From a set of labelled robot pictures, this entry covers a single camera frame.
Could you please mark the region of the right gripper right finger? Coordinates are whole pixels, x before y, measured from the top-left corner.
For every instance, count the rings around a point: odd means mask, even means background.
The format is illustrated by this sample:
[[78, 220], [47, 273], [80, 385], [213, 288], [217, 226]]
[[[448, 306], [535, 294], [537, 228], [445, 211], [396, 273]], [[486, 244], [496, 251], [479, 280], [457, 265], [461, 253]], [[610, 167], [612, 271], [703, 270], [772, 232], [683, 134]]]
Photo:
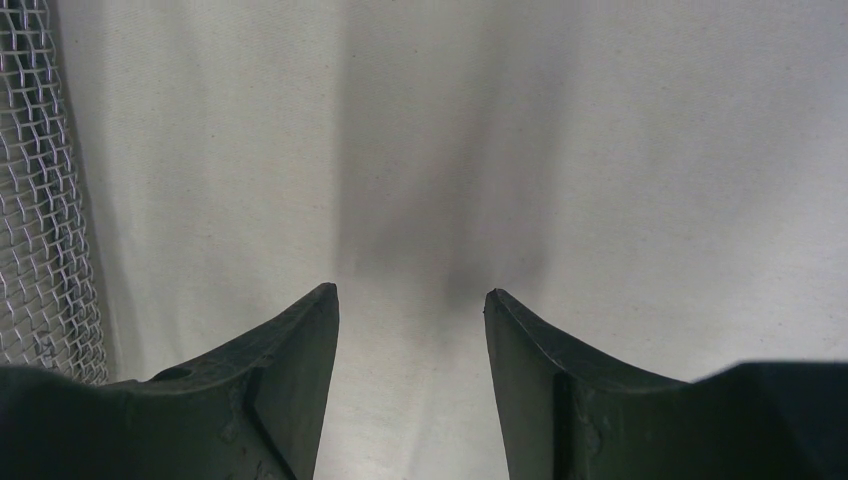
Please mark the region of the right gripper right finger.
[[843, 479], [847, 367], [747, 362], [693, 383], [618, 360], [502, 289], [484, 307], [513, 479]]

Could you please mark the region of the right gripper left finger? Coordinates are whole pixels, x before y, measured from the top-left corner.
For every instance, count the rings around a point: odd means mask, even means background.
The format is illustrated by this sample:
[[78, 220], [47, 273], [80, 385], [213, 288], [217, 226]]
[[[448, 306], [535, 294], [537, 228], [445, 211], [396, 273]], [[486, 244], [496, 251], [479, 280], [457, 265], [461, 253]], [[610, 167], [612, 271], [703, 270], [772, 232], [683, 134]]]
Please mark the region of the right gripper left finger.
[[1, 371], [5, 479], [310, 479], [339, 331], [337, 289], [147, 381]]

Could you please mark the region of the beige cloth wrap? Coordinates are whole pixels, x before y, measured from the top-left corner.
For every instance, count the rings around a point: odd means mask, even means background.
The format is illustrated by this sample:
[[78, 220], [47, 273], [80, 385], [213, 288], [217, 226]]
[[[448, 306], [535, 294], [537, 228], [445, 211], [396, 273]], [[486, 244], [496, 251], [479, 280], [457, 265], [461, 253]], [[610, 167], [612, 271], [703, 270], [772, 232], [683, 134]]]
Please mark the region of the beige cloth wrap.
[[56, 1], [110, 370], [337, 286], [320, 479], [503, 479], [502, 288], [692, 380], [847, 356], [843, 1]]

